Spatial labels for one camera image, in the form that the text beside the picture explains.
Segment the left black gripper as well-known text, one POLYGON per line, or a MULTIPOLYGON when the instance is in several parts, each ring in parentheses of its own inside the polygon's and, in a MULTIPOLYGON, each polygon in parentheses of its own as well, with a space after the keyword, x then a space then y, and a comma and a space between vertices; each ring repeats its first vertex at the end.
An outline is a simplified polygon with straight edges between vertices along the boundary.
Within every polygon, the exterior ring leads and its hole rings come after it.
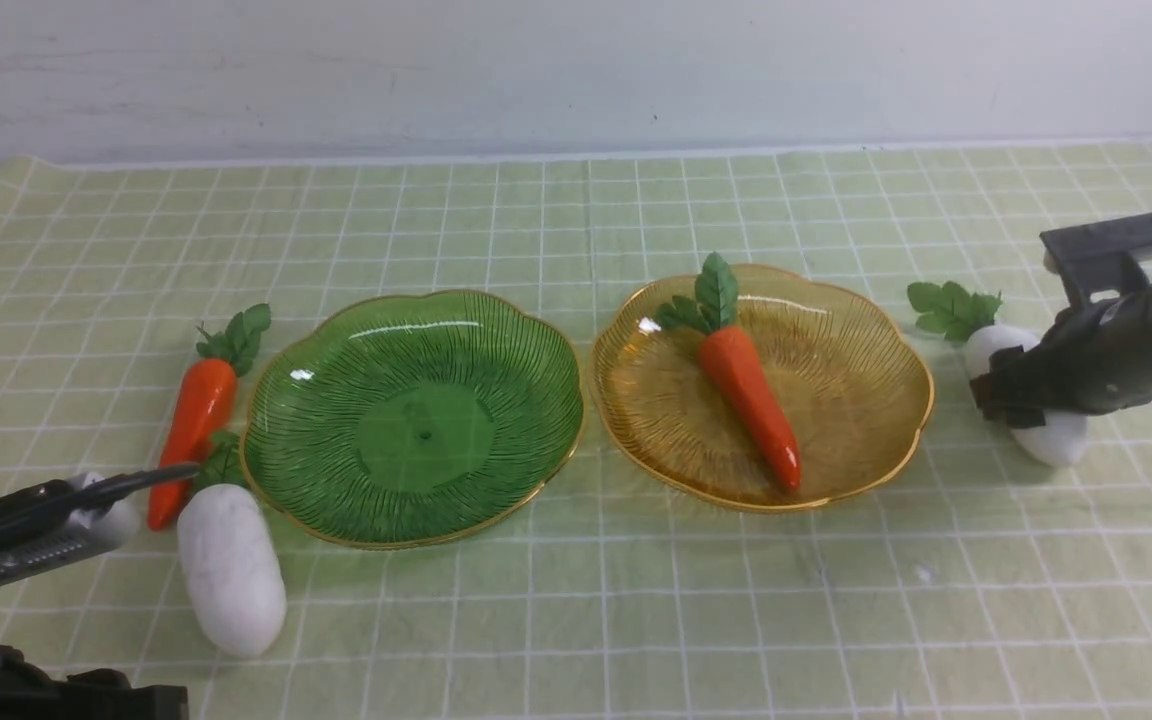
MULTIPOLYGON (((74 475, 0 497, 0 588, 119 550, 141 528, 128 500, 142 488, 188 480, 198 462, 103 477, 74 475)), ((134 687, 122 670, 52 676, 0 643, 0 719, 187 719, 182 685, 134 687)))

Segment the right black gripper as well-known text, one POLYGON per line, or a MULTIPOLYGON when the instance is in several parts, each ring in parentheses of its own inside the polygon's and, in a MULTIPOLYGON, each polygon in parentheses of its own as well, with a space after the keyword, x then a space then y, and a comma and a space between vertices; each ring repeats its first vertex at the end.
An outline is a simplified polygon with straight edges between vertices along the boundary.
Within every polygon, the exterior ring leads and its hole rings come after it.
POLYGON ((998 348, 975 392, 984 419, 1046 427, 1044 410, 1116 414, 1152 401, 1152 211, 1039 234, 1068 306, 1032 350, 998 348))

